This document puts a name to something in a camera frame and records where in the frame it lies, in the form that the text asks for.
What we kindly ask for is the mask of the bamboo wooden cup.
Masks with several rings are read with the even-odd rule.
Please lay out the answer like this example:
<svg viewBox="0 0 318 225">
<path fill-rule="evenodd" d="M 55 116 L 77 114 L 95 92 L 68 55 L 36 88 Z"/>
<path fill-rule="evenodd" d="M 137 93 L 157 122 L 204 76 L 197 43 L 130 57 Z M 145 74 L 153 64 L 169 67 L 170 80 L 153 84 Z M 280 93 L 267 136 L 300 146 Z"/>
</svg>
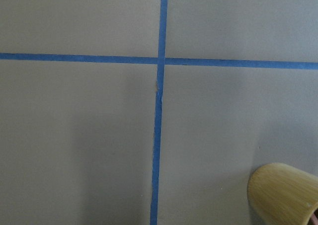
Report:
<svg viewBox="0 0 318 225">
<path fill-rule="evenodd" d="M 318 223 L 318 177 L 292 166 L 259 167 L 248 181 L 247 198 L 266 225 Z"/>
</svg>

